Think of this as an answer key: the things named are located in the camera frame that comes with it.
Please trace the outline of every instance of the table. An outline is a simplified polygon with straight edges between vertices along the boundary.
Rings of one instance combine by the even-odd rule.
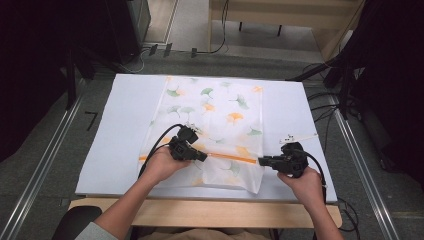
[[[76,190],[77,194],[89,198],[74,201],[71,207],[96,205],[107,209],[116,201],[117,195],[122,195],[135,182],[140,147],[166,78],[155,75],[116,76]],[[263,105],[282,108],[276,113],[264,107],[264,154],[280,154],[279,139],[287,134],[305,136],[316,132],[301,83],[236,78],[225,80],[263,86]],[[328,208],[336,223],[341,225],[338,207],[334,205],[337,196],[319,140],[314,137],[301,143],[322,165],[329,186]],[[310,162],[310,165],[316,168],[314,163]],[[266,168],[262,183],[257,195],[244,190],[203,187],[177,190],[155,188],[140,209],[134,224],[218,227],[225,223],[227,227],[312,227],[309,215],[303,206],[296,204],[297,199],[291,189],[281,183],[275,171]]]
[[[222,19],[225,0],[209,0],[208,47],[212,21]],[[227,21],[310,27],[325,61],[354,29],[365,0],[230,0]]]

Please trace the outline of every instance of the white table surface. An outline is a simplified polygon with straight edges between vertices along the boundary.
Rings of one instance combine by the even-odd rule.
[[[136,181],[138,158],[167,76],[117,74],[97,135],[80,173],[76,194],[122,195]],[[280,155],[288,134],[311,136],[315,125],[302,83],[238,78],[196,77],[263,87],[264,155]],[[318,137],[300,141],[320,163],[327,181],[327,202],[337,201]],[[312,160],[312,168],[318,169]],[[205,187],[154,188],[149,197],[296,202],[291,189],[266,167],[258,194]]]

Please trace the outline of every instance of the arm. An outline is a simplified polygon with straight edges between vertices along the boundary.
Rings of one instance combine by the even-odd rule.
[[[290,178],[282,173],[278,177],[294,192],[311,216],[318,239],[343,239],[324,204],[321,177],[317,171],[307,167],[300,178]]]
[[[149,160],[141,177],[124,196],[99,216],[94,223],[116,238],[123,239],[138,209],[152,188],[189,164],[190,161],[174,160],[167,147],[159,148]]]

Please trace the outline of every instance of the person's left hand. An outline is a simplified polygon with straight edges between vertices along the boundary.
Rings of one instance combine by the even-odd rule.
[[[143,175],[156,180],[157,184],[169,178],[181,168],[187,167],[190,163],[191,161],[189,160],[180,161],[173,159],[169,148],[161,147],[150,158]]]

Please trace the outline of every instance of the sleeve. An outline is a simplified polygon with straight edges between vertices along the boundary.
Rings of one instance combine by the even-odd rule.
[[[78,235],[77,240],[91,240],[91,239],[104,239],[104,240],[117,240],[112,234],[108,233],[97,224],[91,222],[88,226]]]

